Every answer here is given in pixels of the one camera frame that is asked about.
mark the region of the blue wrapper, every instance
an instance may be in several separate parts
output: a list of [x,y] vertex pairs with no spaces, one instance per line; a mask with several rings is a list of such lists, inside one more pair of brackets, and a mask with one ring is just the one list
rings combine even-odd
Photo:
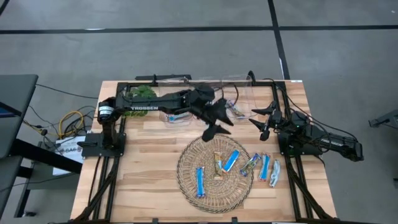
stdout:
[[223,167],[223,172],[229,172],[232,168],[232,166],[234,166],[234,163],[236,162],[236,160],[239,157],[239,151],[235,150],[232,152],[231,156],[229,157],[228,161],[226,162],[226,164]]
[[267,181],[267,173],[271,156],[268,154],[262,155],[262,167],[259,174],[259,181]]
[[251,158],[241,169],[241,174],[243,176],[248,176],[249,172],[253,170],[253,168],[256,166],[257,162],[261,160],[261,156],[259,154],[255,154],[253,158]]
[[203,171],[204,171],[204,169],[205,169],[204,167],[197,168],[197,197],[206,196],[205,188],[203,186],[203,179],[204,179]]
[[269,185],[271,187],[275,187],[276,183],[278,182],[279,173],[280,173],[280,162],[276,159],[274,161],[274,170],[272,171],[271,179],[269,181]]

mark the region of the white label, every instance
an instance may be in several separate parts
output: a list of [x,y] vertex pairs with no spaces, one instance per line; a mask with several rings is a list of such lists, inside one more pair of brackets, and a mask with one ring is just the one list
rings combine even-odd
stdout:
[[142,111],[142,110],[158,110],[158,107],[157,106],[132,106],[131,109],[133,111],[135,111],[135,110],[139,110],[139,111]]
[[99,115],[102,115],[102,114],[111,114],[112,113],[112,111],[100,111],[99,112]]
[[113,108],[110,106],[100,106],[100,108],[98,108],[99,111],[103,111],[103,110],[109,110],[109,111],[113,111]]

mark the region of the wooden table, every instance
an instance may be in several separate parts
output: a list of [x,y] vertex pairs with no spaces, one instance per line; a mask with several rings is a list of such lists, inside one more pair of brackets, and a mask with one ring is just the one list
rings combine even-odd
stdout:
[[[103,82],[99,100],[114,96],[117,83]],[[286,87],[297,106],[309,113],[303,83],[286,81]],[[257,86],[252,89],[257,107],[267,107],[272,101],[271,88]],[[254,119],[265,121],[266,117],[258,115]],[[281,161],[282,170],[274,189],[269,182],[257,181],[260,169],[257,166],[250,194],[237,209],[212,214],[191,206],[180,192],[175,170],[181,152],[188,143],[201,136],[205,127],[192,122],[189,126],[166,128],[159,120],[159,112],[151,111],[145,117],[128,118],[126,121],[126,150],[120,160],[111,222],[151,222],[153,218],[159,218],[160,222],[230,222],[232,217],[237,217],[240,222],[295,221],[285,162],[279,153],[276,134],[271,131],[269,140],[262,142],[258,129],[251,123],[223,127],[231,131],[230,137],[240,142],[251,156],[255,152],[268,152],[272,155],[272,163],[274,159]],[[92,130],[101,131],[96,120]],[[335,217],[323,164],[314,156],[302,156],[302,160],[309,191],[325,211]],[[96,161],[97,157],[84,161],[71,218],[77,217],[87,206]],[[100,170],[101,165],[98,167],[93,194],[98,186]],[[301,214],[305,217],[303,197],[299,189],[297,192]],[[100,218],[104,217],[107,195],[106,192],[101,203]]]

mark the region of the woven basket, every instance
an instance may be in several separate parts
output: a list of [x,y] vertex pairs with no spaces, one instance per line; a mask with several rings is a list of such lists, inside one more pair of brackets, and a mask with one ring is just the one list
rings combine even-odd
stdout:
[[[214,152],[222,153],[224,165],[234,150],[239,151],[238,160],[227,174],[223,174],[223,180],[214,180]],[[178,160],[178,184],[194,207],[210,213],[229,212],[239,206],[250,192],[253,171],[247,177],[239,172],[248,160],[248,152],[231,138],[220,134],[209,142],[197,138],[187,146]],[[206,197],[203,198],[197,197],[197,167],[205,167],[203,185]]]

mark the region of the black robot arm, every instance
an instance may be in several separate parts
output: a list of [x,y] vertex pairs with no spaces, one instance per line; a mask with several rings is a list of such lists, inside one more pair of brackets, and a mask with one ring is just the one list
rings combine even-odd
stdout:
[[189,112],[209,125],[202,135],[204,141],[213,139],[216,133],[230,134],[216,124],[218,119],[233,126],[226,114],[226,99],[221,98],[212,104],[214,99],[214,89],[204,84],[197,85],[194,90],[182,90],[150,99],[137,96],[110,97],[98,105],[98,122],[103,127],[103,146],[112,148],[118,143],[115,122],[127,111],[163,111],[167,114]]
[[283,118],[282,112],[275,109],[275,102],[263,110],[253,110],[261,115],[269,115],[265,123],[250,119],[261,132],[261,141],[266,141],[269,128],[281,134],[292,154],[320,155],[326,151],[335,151],[343,157],[357,162],[363,161],[362,144],[355,138],[328,133],[313,125],[309,117],[301,112],[294,111],[289,118]]

